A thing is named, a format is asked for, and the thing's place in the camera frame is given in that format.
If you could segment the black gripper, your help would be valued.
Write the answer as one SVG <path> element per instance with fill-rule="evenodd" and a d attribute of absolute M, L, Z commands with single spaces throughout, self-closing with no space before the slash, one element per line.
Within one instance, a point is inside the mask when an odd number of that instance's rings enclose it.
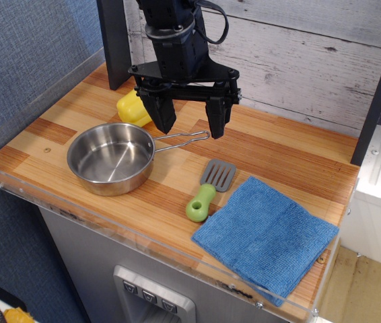
<path fill-rule="evenodd" d="M 239 72 L 209 57 L 208 37 L 196 24 L 157 29 L 146 25 L 156 61 L 133 65 L 135 90 L 159 131 L 168 134 L 176 121 L 172 99 L 206 101 L 211 136 L 223 136 L 232 104 L 241 99 Z"/>

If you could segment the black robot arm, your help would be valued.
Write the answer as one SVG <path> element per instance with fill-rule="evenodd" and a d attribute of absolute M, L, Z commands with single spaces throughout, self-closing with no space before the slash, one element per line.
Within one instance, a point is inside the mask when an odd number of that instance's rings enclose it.
<path fill-rule="evenodd" d="M 219 40 L 205 30 L 202 9 L 223 13 L 210 1 L 139 1 L 156 60 L 133 65 L 136 92 L 161 132 L 167 134 L 176 121 L 174 100 L 205 103 L 211 136 L 223 136 L 232 106 L 241 98 L 239 72 L 209 56 L 209 44 L 221 44 L 228 35 L 226 24 Z"/>

